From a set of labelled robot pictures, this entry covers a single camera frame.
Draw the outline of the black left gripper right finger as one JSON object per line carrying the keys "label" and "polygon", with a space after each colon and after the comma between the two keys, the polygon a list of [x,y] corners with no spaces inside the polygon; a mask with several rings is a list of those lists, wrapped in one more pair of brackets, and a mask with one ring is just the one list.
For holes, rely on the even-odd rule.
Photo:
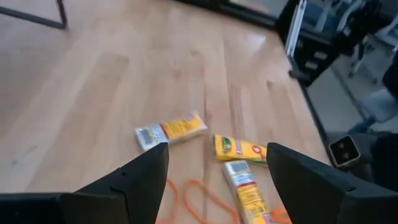
{"label": "black left gripper right finger", "polygon": [[397,223],[397,192],[276,142],[267,164],[292,223]]}

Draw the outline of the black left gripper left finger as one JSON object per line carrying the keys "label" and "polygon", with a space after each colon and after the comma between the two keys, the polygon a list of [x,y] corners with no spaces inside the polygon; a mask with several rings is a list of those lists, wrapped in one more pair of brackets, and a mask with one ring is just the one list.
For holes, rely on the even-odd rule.
{"label": "black left gripper left finger", "polygon": [[1,223],[155,223],[168,166],[160,143],[74,192],[1,194]]}

